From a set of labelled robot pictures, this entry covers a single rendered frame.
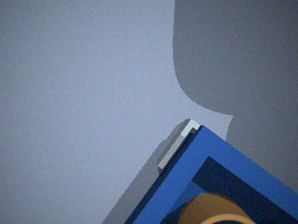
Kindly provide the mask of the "bronze bushing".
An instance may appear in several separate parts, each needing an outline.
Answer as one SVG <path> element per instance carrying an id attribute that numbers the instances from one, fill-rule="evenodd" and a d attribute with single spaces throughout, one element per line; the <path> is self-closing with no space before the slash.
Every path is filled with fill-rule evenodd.
<path id="1" fill-rule="evenodd" d="M 232 199 L 213 192 L 189 200 L 180 212 L 178 224 L 213 224 L 224 220 L 256 224 Z"/>

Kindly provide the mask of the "blue tray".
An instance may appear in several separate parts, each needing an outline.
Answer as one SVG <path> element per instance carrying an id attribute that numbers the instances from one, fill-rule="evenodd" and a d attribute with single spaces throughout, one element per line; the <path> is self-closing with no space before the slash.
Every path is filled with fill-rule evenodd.
<path id="1" fill-rule="evenodd" d="M 207 128 L 190 132 L 124 224 L 178 222 L 189 200 L 211 192 L 256 224 L 298 224 L 298 194 Z"/>

